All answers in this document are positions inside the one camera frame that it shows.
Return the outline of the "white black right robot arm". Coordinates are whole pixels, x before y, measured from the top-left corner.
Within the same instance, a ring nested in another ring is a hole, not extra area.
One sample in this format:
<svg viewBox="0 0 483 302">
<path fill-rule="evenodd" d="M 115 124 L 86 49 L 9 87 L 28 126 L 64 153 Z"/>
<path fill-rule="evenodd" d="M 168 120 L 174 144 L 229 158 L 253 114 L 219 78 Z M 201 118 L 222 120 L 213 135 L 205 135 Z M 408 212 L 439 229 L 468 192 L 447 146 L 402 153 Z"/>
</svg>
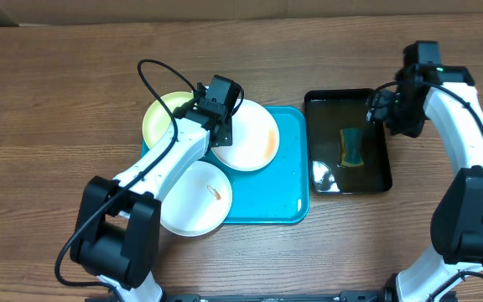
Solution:
<svg viewBox="0 0 483 302">
<path fill-rule="evenodd" d="M 483 111 L 464 66 L 443 65 L 435 41 L 405 47 L 392 82 L 367 99 L 370 122 L 392 135 L 416 138 L 425 121 L 435 126 L 454 179 L 430 222 L 430 245 L 381 289 L 380 301 L 454 301 L 452 288 L 483 279 Z"/>
</svg>

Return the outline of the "green yellow sponge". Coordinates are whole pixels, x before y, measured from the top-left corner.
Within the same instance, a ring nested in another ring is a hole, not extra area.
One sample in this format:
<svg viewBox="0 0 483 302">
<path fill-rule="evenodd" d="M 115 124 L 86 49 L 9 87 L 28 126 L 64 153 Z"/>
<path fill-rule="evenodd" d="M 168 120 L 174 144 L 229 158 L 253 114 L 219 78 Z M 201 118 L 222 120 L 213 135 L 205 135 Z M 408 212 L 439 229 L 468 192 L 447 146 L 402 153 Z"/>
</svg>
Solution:
<svg viewBox="0 0 483 302">
<path fill-rule="evenodd" d="M 364 164 L 361 155 L 362 130 L 344 128 L 340 130 L 340 166 L 359 167 Z"/>
</svg>

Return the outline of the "white plate with orange smear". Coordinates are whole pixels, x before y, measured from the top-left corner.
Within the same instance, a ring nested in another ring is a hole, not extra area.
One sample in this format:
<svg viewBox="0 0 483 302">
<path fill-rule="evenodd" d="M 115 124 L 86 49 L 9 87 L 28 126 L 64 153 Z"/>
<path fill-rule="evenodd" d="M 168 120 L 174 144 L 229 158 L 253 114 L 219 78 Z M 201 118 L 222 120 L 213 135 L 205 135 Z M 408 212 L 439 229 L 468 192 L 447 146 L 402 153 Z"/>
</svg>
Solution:
<svg viewBox="0 0 483 302">
<path fill-rule="evenodd" d="M 262 105 L 244 100 L 232 122 L 232 145 L 215 147 L 213 154 L 224 165 L 243 172 L 270 164 L 280 144 L 280 132 L 272 114 Z"/>
</svg>

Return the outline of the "white plate with ketchup streak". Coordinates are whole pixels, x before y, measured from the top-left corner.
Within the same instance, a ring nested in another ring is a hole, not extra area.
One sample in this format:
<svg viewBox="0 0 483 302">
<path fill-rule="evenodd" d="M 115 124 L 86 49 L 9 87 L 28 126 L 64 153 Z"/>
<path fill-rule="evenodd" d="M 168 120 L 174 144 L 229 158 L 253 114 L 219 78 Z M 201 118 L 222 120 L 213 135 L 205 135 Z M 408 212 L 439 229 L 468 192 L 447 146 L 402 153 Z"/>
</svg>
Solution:
<svg viewBox="0 0 483 302">
<path fill-rule="evenodd" d="M 231 183 L 213 164 L 193 163 L 167 194 L 161 225 L 182 237 L 214 231 L 228 216 L 233 201 Z"/>
</svg>

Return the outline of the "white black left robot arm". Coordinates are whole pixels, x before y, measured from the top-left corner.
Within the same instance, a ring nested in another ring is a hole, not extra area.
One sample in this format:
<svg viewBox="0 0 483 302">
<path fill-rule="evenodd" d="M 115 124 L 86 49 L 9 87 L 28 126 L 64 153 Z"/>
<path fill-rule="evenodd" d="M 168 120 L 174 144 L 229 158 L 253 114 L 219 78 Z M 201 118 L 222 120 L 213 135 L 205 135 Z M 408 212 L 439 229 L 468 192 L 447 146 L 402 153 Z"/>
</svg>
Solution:
<svg viewBox="0 0 483 302">
<path fill-rule="evenodd" d="M 159 301 L 151 274 L 158 253 L 162 202 L 181 175 L 211 148 L 232 144 L 231 117 L 241 86 L 216 75 L 169 116 L 168 131 L 132 167 L 112 180 L 96 176 L 83 192 L 73 262 L 96 275 L 113 301 Z"/>
</svg>

